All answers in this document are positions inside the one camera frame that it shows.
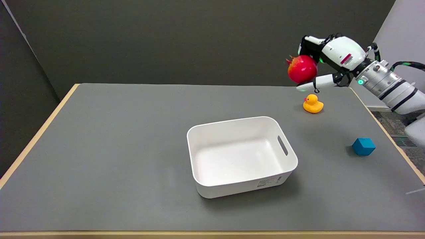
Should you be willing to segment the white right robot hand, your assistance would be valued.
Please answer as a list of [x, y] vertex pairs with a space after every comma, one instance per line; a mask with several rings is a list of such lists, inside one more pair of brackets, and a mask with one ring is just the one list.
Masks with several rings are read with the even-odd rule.
[[381, 60], [379, 47], [375, 42], [364, 50], [357, 42], [340, 33], [331, 34], [325, 39], [305, 35], [299, 44], [298, 54], [310, 56], [316, 63], [328, 64], [336, 72], [314, 77], [307, 83], [300, 83], [296, 89], [319, 93], [322, 88], [341, 87], [340, 82], [344, 76], [348, 77], [347, 85], [349, 85], [350, 74], [357, 77], [373, 62], [368, 58], [371, 52], [375, 54], [377, 60]]

